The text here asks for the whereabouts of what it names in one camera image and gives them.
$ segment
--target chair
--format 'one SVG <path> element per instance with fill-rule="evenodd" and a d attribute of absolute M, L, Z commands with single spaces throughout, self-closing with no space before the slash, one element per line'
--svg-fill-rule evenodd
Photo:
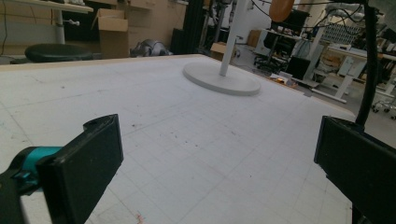
<path fill-rule="evenodd" d="M 270 53 L 268 56 L 261 55 L 256 57 L 254 64 L 260 69 L 266 68 L 273 73 L 285 70 L 288 61 L 282 59 L 282 57 L 286 56 L 289 58 L 294 49 L 295 41 L 282 35 L 268 32 L 263 43 L 264 46 L 270 50 Z M 274 57 L 275 53 L 280 55 L 281 58 Z"/>
<path fill-rule="evenodd" d="M 92 60 L 92 52 L 83 47 L 64 44 L 37 44 L 25 50 L 27 59 L 34 63 L 58 63 Z"/>

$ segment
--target white pole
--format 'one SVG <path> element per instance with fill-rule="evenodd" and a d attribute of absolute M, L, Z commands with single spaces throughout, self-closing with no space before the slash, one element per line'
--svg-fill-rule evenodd
<path fill-rule="evenodd" d="M 57 13 L 56 21 L 56 41 L 57 44 L 64 44 L 64 17 L 61 10 L 55 10 Z"/>
<path fill-rule="evenodd" d="M 321 39 L 322 36 L 323 36 L 324 30 L 326 29 L 326 27 L 323 27 L 323 26 L 326 26 L 327 24 L 329 24 L 329 18 L 327 18 L 323 24 L 324 24 L 324 25 L 320 25 L 320 24 L 319 24 L 319 26 L 322 26 L 322 27 L 320 27 L 320 28 L 318 29 L 317 35 L 315 36 L 315 39 L 314 39 L 314 43 L 312 43 L 311 50 L 309 50 L 309 54 L 308 54 L 308 56 L 306 57 L 307 60 L 311 60 L 312 55 L 314 55 L 315 50 L 316 50 L 317 47 L 318 47 L 319 41 L 320 41 L 320 39 Z"/>
<path fill-rule="evenodd" d="M 235 14 L 233 16 L 233 25 L 231 26 L 231 31 L 228 35 L 227 46 L 223 60 L 221 62 L 221 68 L 219 72 L 219 74 L 223 77 L 225 77 L 225 75 L 227 74 L 227 69 L 231 60 L 231 56 L 233 56 L 233 46 L 236 40 L 236 33 L 239 31 L 239 29 L 242 26 L 244 14 L 246 9 L 248 8 L 248 1 L 249 0 L 238 0 L 236 4 Z"/>

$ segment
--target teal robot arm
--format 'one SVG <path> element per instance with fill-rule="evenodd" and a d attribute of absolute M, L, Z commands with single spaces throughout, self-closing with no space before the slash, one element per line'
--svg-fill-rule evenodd
<path fill-rule="evenodd" d="M 0 174 L 0 224 L 28 220 L 22 195 L 43 189 L 52 223 L 85 223 L 120 167 L 117 115 L 91 120 L 64 147 L 28 147 Z"/>

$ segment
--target wall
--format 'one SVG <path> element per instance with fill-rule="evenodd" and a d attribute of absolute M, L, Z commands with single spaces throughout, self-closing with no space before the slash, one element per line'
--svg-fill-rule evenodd
<path fill-rule="evenodd" d="M 155 39 L 170 47 L 174 28 L 182 29 L 186 5 L 168 0 L 155 0 L 152 9 L 129 7 L 129 46 Z"/>
<path fill-rule="evenodd" d="M 263 3 L 258 0 L 254 0 L 257 6 L 259 6 L 265 13 L 268 14 L 270 4 L 268 3 Z M 248 34 L 250 33 L 250 30 L 257 30 L 257 29 L 266 29 L 270 27 L 271 25 L 271 19 L 263 14 L 261 11 L 259 11 L 258 8 L 253 6 L 253 9 L 248 9 L 247 14 L 245 17 L 245 20 L 243 22 L 242 28 L 241 28 L 241 36 L 244 37 L 243 43 L 246 43 L 248 41 Z"/>

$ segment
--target white table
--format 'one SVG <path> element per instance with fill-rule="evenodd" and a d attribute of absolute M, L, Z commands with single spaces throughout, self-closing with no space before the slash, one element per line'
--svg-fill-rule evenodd
<path fill-rule="evenodd" d="M 367 63 L 367 53 L 334 47 L 328 47 L 328 50 L 344 55 L 342 65 L 337 72 L 337 75 L 344 76 L 344 79 L 341 85 L 336 89 L 336 93 L 334 95 L 317 89 L 312 89 L 312 91 L 346 104 L 347 101 L 342 99 L 342 96 L 346 93 L 347 88 L 352 83 L 353 79 L 358 78 L 361 74 L 361 71 Z"/>
<path fill-rule="evenodd" d="M 70 11 L 77 13 L 88 13 L 93 12 L 91 7 L 84 7 L 72 4 L 60 4 L 51 1 L 43 1 L 43 0 L 5 0 L 12 3 L 24 4 L 32 7 L 46 7 L 54 9 L 56 12 L 56 38 L 59 44 L 64 44 L 64 18 L 62 16 L 62 11 Z"/>
<path fill-rule="evenodd" d="M 82 124 L 119 114 L 124 162 L 87 223 L 349 224 L 350 201 L 313 163 L 322 115 L 337 106 L 260 80 L 251 97 L 182 74 L 204 56 L 4 65 L 0 171 L 29 146 L 63 146 Z M 42 193 L 23 197 L 50 223 Z"/>

